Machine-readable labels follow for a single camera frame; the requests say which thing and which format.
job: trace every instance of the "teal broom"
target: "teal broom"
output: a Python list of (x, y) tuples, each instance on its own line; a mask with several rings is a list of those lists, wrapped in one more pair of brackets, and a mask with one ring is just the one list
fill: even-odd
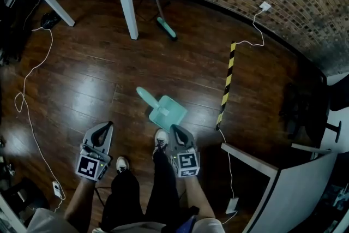
[(176, 33), (173, 31), (173, 29), (167, 24), (165, 21), (163, 10), (161, 9), (159, 0), (156, 0), (157, 6), (159, 8), (159, 13), (161, 17), (157, 18), (157, 24), (162, 28), (173, 41), (176, 41), (178, 38), (176, 36)]

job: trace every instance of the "sneaker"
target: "sneaker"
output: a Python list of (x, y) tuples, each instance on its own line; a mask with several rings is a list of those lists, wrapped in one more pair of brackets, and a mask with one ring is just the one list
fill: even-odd
[(168, 144), (169, 144), (168, 133), (163, 129), (159, 129), (155, 133), (155, 148), (154, 148), (153, 156), (154, 156), (154, 153), (157, 151), (165, 152)]
[(118, 157), (118, 160), (116, 161), (116, 171), (118, 172), (118, 174), (120, 174), (126, 169), (130, 169), (128, 160), (124, 157)]

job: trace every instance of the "dark brown hardwood floor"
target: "dark brown hardwood floor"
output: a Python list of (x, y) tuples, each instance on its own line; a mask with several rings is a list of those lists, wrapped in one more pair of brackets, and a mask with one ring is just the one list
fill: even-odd
[[(143, 0), (139, 5), (141, 0), (134, 0), (139, 38), (131, 40), (119, 0), (58, 1), (76, 24), (69, 27), (61, 21), (52, 29), (51, 53), (28, 78), (26, 99), (40, 147), (67, 195), (60, 211), (67, 207), (79, 182), (74, 169), (82, 137), (86, 130), (105, 121), (113, 121), (115, 126), (111, 155), (130, 159), (141, 185), (141, 205), (146, 209), (153, 184), (153, 136), (158, 127), (145, 115), (147, 105), (136, 93), (136, 87), (141, 86), (156, 96), (169, 95), (188, 109), (182, 125), (198, 139), (202, 151), (200, 180), (217, 217), (224, 222), (232, 196), (230, 174), (227, 154), (220, 149), (222, 137), (214, 128), (230, 43), (260, 43), (259, 32), (188, 0), (170, 0), (164, 12), (178, 35), (178, 41), (172, 42), (154, 20), (147, 21), (157, 12), (155, 2)], [(48, 11), (49, 6), (42, 2), (28, 24), (39, 27), (42, 14)], [(263, 22), (265, 16), (258, 18)], [(229, 143), (278, 165), (291, 144), (278, 116), (284, 86), (294, 82), (311, 89), (318, 75), (311, 65), (300, 62), (274, 40), (265, 36), (265, 41), (264, 47), (241, 44), (236, 48), (221, 130)], [(7, 142), (3, 153), (16, 167), (16, 180), (22, 176), (32, 179), (54, 208), (59, 200), (52, 191), (53, 178), (32, 138), (27, 111), (17, 113), (14, 106), (24, 77), (44, 59), (50, 42), (48, 31), (33, 32), (22, 61), (0, 70), (1, 133)], [(310, 144), (304, 134), (298, 141)], [(99, 186), (110, 185), (116, 176), (115, 162)], [(234, 159), (232, 172), (235, 195), (241, 203), (238, 214), (224, 226), (227, 232), (242, 232), (265, 182)], [(109, 191), (100, 189), (102, 199)], [(90, 229), (98, 226), (102, 212), (95, 195)]]

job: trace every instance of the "person's left arm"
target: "person's left arm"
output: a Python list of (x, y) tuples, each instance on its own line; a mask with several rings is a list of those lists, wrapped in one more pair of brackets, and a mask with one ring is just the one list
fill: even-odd
[(93, 192), (96, 182), (81, 178), (81, 181), (75, 190), (64, 219), (74, 226), (79, 233), (88, 231), (91, 221)]

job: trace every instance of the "dark baseboard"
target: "dark baseboard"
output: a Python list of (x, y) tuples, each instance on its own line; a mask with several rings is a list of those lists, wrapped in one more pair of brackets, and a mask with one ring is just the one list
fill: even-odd
[[(186, 0), (186, 1), (190, 1), (190, 2), (194, 2), (196, 4), (205, 6), (209, 9), (218, 11), (220, 13), (223, 13), (225, 15), (231, 16), (234, 19), (241, 21), (243, 23), (246, 23), (249, 26), (253, 27), (253, 20), (249, 19), (241, 14), (235, 13), (234, 11), (228, 10), (226, 8), (223, 8), (213, 2), (210, 1), (206, 1), (206, 0)], [(319, 73), (320, 77), (322, 78), (323, 82), (325, 84), (327, 84), (327, 78), (324, 75), (324, 73), (318, 69), (317, 66), (315, 66), (313, 64), (313, 62), (311, 60), (309, 60), (304, 54), (302, 54), (300, 51), (298, 51), (295, 47), (293, 47), (292, 45), (290, 45), (288, 42), (286, 42), (285, 40), (283, 40), (282, 37), (276, 35), (274, 32), (270, 31), (269, 29), (265, 28), (264, 26), (261, 26), (260, 24), (258, 24), (257, 22), (255, 23), (255, 25), (258, 27), (258, 29), (261, 30), (261, 32), (263, 32), (265, 35), (269, 36), (270, 38), (272, 38), (274, 41), (278, 42), (279, 44), (281, 44), (282, 46), (284, 46), (285, 48), (287, 48), (288, 50), (290, 50), (293, 54), (295, 54), (301, 61), (304, 61), (306, 63), (310, 63)]]

